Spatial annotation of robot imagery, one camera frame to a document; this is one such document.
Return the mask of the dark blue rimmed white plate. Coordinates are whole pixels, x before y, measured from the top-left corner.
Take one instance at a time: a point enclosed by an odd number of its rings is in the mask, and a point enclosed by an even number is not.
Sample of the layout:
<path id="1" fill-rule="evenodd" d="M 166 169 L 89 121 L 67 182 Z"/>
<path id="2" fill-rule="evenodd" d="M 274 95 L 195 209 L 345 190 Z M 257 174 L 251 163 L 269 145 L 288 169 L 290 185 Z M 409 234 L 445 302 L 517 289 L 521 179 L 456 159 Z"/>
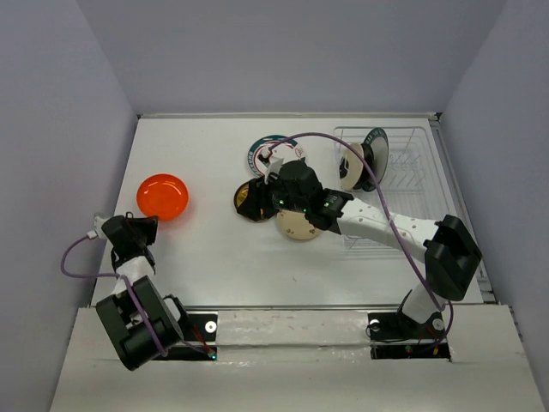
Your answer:
<path id="1" fill-rule="evenodd" d="M 381 184 L 389 163 L 389 141 L 386 131 L 383 128 L 376 127 L 372 129 L 365 137 L 362 143 L 368 144 L 374 154 L 374 177 L 372 183 Z"/>

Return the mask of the orange plate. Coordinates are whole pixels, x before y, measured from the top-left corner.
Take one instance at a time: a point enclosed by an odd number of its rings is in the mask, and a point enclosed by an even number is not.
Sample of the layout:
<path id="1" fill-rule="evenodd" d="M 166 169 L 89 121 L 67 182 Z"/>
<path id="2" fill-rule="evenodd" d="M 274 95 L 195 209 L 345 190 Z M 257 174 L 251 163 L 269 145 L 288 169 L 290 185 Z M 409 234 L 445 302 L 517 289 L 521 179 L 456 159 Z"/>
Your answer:
<path id="1" fill-rule="evenodd" d="M 156 215 L 160 221 L 179 217 L 189 204 L 185 183 L 169 173 L 158 173 L 146 178 L 136 192 L 136 204 L 145 216 Z"/>

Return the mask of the cream plate with black patch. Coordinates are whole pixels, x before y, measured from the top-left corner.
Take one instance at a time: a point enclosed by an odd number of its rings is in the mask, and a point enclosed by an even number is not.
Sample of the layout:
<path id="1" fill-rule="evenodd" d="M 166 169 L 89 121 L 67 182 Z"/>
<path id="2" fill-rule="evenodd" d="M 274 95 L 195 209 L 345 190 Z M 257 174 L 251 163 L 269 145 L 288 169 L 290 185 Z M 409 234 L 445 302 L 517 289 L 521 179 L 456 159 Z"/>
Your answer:
<path id="1" fill-rule="evenodd" d="M 359 143 L 352 143 L 352 149 L 347 148 L 340 160 L 339 174 L 341 187 L 345 191 L 356 190 L 360 186 L 361 176 L 364 170 L 362 160 L 364 149 Z"/>

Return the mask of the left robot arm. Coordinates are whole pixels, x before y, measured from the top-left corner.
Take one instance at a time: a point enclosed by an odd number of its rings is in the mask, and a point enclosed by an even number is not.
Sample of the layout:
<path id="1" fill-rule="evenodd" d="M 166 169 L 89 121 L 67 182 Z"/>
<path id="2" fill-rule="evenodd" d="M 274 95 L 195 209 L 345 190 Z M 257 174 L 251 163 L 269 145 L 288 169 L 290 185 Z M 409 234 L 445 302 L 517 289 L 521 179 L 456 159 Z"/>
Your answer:
<path id="1" fill-rule="evenodd" d="M 156 241 L 156 216 L 97 215 L 94 229 L 112 247 L 112 276 L 116 278 L 111 294 L 98 301 L 95 309 L 122 364 L 134 371 L 183 342 L 190 318 L 178 298 L 161 296 L 153 284 L 155 260 L 149 247 Z M 165 299 L 177 309 L 170 310 Z"/>

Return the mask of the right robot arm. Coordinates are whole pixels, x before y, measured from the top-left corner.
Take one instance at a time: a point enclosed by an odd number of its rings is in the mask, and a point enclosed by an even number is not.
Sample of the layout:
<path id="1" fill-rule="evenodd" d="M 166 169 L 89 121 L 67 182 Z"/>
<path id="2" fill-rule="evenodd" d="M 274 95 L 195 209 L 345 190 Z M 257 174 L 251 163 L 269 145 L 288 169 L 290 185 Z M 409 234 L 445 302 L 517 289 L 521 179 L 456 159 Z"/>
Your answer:
<path id="1" fill-rule="evenodd" d="M 404 298 L 395 315 L 403 336 L 415 336 L 428 319 L 464 299 L 482 253 L 463 221 L 446 215 L 421 220 L 376 208 L 353 195 L 325 188 L 315 171 L 290 161 L 278 171 L 243 183 L 233 204 L 244 218 L 265 221 L 281 211 L 300 213 L 316 229 L 373 240 L 400 250 L 411 265 L 423 263 L 419 286 Z"/>

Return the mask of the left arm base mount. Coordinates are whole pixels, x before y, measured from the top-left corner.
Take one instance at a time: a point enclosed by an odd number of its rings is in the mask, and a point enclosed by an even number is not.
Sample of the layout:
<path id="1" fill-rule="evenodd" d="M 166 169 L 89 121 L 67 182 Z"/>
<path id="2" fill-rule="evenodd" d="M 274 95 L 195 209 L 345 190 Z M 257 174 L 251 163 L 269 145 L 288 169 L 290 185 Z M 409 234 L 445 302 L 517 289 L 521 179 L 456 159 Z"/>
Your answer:
<path id="1" fill-rule="evenodd" d="M 182 329 L 184 342 L 172 347 L 168 356 L 169 361 L 217 361 L 217 312 L 191 312 L 189 314 L 191 326 Z"/>

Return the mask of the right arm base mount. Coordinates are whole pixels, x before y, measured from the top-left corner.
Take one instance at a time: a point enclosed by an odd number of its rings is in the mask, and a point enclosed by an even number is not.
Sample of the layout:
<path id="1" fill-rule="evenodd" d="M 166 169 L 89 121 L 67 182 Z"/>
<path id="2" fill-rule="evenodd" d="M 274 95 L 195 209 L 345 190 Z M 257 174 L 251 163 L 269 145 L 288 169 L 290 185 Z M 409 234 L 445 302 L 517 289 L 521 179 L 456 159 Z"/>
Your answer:
<path id="1" fill-rule="evenodd" d="M 447 331 L 439 312 L 424 324 L 396 312 L 371 312 L 365 334 L 371 342 L 371 358 L 376 361 L 450 359 Z"/>

